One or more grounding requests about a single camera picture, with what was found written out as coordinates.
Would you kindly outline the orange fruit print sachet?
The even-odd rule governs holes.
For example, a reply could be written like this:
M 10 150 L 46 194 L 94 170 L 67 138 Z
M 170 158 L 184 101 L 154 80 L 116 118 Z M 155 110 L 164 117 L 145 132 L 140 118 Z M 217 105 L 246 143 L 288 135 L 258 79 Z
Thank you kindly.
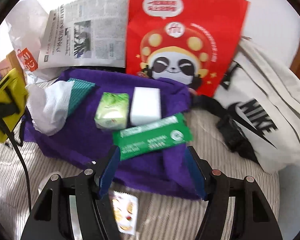
M 135 236 L 138 220 L 138 198 L 119 191 L 113 191 L 109 196 L 119 232 Z

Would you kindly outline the green tissue pack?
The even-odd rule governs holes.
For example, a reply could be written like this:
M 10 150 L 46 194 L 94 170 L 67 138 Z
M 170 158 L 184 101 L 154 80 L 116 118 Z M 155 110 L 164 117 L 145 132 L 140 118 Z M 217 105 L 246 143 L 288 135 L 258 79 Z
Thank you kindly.
M 94 117 L 97 128 L 121 130 L 127 127 L 129 95 L 104 92 Z

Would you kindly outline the yellow black pouch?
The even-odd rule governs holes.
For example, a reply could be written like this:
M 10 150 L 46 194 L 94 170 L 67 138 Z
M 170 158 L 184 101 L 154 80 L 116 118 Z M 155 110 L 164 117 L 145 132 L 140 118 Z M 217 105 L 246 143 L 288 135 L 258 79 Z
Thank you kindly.
M 20 73 L 14 68 L 0 80 L 0 121 L 13 131 L 25 112 L 29 94 Z

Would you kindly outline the striped bed quilt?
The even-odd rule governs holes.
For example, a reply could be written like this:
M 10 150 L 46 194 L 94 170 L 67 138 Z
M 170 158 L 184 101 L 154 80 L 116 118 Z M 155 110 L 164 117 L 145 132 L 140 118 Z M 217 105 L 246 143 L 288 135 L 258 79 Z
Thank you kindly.
M 52 173 L 70 177 L 81 172 L 81 164 L 106 153 L 112 135 L 98 129 L 95 112 L 102 93 L 133 94 L 135 87 L 158 87 L 162 112 L 184 112 L 198 155 L 227 176 L 256 179 L 275 215 L 279 213 L 278 173 L 266 173 L 256 163 L 231 153 L 215 124 L 217 118 L 202 109 L 189 109 L 185 87 L 171 80 L 148 81 L 127 78 L 102 78 L 96 88 L 54 136 L 38 133 L 32 123 L 25 127 L 20 152 L 30 175 L 25 182 L 22 165 L 10 143 L 0 145 L 0 222 L 11 239 L 20 239 L 29 216 L 27 204 L 38 198 L 39 185 Z M 149 153 L 123 162 L 112 188 L 138 198 L 136 239 L 194 239 L 207 203 L 192 198 L 194 188 L 183 165 L 183 146 Z

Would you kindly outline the purple fleece towel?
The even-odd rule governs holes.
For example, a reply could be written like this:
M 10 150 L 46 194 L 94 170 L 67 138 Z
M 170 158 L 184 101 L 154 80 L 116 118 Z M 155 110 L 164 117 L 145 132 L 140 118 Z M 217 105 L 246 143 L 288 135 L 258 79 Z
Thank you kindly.
M 60 80 L 73 79 L 94 84 L 92 91 L 66 120 L 63 128 L 48 136 L 34 128 L 30 115 L 25 116 L 24 139 L 35 142 L 43 155 L 62 159 L 85 168 L 104 157 L 112 145 L 121 150 L 121 163 L 115 181 L 128 187 L 185 199 L 196 199 L 196 191 L 184 163 L 186 143 L 192 140 L 184 124 L 183 113 L 189 110 L 187 87 L 169 80 L 152 80 L 122 73 L 71 68 Z M 94 117 L 104 93 L 134 94 L 135 87 L 160 90 L 162 117 L 170 125 L 161 128 L 133 127 L 108 131 L 96 126 Z

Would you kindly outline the green wet wipe sachet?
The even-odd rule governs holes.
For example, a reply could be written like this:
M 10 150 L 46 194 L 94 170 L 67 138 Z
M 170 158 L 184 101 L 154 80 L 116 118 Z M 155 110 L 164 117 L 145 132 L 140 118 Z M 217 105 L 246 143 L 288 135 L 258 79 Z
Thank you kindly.
M 113 132 L 113 143 L 120 148 L 121 160 L 185 144 L 192 139 L 182 113 Z

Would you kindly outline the white Nike waist bag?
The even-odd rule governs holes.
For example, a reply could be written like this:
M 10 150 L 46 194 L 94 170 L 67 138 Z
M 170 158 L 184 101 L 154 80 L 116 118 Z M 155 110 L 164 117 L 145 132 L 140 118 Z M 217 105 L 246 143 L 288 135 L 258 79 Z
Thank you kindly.
M 265 172 L 300 164 L 300 80 L 282 62 L 242 38 L 213 97 L 241 128 Z

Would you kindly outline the teal striped cloth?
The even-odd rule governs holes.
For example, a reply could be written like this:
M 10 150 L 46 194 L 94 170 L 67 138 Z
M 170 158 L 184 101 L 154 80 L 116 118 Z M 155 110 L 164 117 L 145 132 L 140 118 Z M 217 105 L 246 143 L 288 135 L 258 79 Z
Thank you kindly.
M 69 117 L 74 113 L 74 111 L 79 107 L 79 105 L 89 95 L 89 93 L 95 88 L 95 83 L 75 78 L 70 78 L 68 82 L 73 82 L 68 107 Z

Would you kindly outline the white sponge block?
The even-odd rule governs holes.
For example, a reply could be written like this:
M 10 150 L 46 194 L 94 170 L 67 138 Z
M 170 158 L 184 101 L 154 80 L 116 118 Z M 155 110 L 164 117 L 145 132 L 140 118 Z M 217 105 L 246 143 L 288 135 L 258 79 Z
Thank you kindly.
M 133 126 L 141 126 L 160 119 L 160 89 L 135 87 L 130 108 L 130 123 Z

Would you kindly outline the folded newspaper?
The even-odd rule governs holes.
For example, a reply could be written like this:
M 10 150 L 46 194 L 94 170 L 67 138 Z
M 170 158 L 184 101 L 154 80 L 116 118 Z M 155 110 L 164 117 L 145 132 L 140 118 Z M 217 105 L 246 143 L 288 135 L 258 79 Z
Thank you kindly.
M 128 0 L 76 0 L 51 10 L 41 41 L 41 69 L 126 65 Z

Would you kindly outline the red panda paper bag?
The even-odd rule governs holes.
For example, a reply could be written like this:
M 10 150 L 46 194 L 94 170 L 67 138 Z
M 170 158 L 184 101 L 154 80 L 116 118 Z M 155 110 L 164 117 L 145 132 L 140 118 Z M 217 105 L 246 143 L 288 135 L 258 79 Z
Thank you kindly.
M 129 0 L 126 72 L 213 96 L 234 57 L 246 0 Z

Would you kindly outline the white Miniso plastic bag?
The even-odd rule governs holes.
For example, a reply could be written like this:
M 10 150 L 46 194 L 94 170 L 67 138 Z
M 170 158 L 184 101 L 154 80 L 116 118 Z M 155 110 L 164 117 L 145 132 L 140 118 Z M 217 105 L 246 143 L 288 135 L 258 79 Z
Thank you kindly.
M 38 66 L 48 18 L 48 13 L 37 0 L 18 2 L 5 18 L 10 41 L 28 83 L 53 80 L 63 71 L 62 68 L 42 69 Z

